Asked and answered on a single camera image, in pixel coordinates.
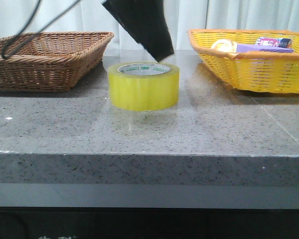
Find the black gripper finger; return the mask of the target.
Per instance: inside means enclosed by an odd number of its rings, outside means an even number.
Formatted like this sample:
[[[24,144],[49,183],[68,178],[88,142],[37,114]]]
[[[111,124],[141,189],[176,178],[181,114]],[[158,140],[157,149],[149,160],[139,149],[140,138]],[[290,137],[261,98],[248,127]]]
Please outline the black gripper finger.
[[[106,0],[102,5],[155,61],[174,54],[162,0]]]

